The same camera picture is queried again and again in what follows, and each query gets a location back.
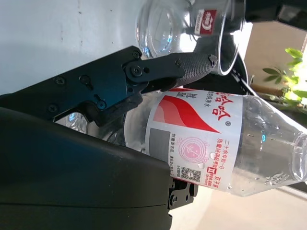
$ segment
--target red logo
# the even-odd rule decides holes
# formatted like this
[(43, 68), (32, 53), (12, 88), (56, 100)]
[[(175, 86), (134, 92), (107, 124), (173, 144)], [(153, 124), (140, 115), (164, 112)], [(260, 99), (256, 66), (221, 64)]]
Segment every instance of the red logo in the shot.
[(216, 10), (204, 11), (201, 22), (201, 35), (211, 35), (213, 33)]
[(210, 173), (210, 174), (216, 174), (216, 168), (212, 168), (212, 167), (208, 167), (207, 168), (207, 173)]
[(220, 133), (209, 126), (188, 102), (168, 95), (159, 103), (153, 119), (157, 122)]

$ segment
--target metal bracket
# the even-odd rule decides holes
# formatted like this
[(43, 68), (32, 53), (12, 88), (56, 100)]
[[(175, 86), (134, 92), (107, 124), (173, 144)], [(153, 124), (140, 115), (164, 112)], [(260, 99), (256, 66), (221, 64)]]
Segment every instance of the metal bracket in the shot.
[(177, 79), (185, 75), (180, 58), (176, 53), (150, 60), (130, 62), (127, 64), (125, 72), (127, 77), (135, 83), (164, 78)]
[(197, 195), (198, 185), (171, 179), (168, 209), (172, 210), (187, 204), (190, 204), (194, 200), (194, 196)]

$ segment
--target plastic water bottle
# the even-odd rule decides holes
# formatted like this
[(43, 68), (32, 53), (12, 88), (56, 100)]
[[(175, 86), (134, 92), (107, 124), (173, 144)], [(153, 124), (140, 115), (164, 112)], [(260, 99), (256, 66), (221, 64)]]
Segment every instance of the plastic water bottle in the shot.
[(173, 178), (237, 196), (307, 180), (307, 130), (259, 97), (150, 93), (124, 132), (129, 148), (166, 161)]

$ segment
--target red wave graphic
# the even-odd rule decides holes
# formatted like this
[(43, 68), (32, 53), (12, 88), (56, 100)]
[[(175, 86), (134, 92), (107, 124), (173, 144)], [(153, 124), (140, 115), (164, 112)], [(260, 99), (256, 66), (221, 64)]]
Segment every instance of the red wave graphic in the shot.
[(185, 91), (194, 91), (194, 89), (174, 88), (169, 90), (169, 92), (185, 92)]
[(167, 121), (172, 121), (172, 123), (178, 126), (184, 126), (184, 127), (186, 126), (180, 117), (177, 107), (173, 103), (167, 100), (162, 100), (159, 103), (159, 107), (161, 107), (161, 109), (164, 112), (165, 123), (169, 123)]
[(172, 125), (196, 128), (213, 133), (220, 133), (210, 127), (186, 101), (177, 97), (164, 96), (153, 117), (154, 121)]
[(153, 119), (154, 121), (165, 123), (163, 108), (160, 106), (160, 104), (158, 105), (157, 110), (154, 113)]

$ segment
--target black plastic cover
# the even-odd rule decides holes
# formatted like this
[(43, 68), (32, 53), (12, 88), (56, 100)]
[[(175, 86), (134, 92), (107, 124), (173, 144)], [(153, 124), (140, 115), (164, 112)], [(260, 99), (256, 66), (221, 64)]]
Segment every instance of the black plastic cover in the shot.
[(167, 163), (0, 108), (0, 229), (169, 229)]

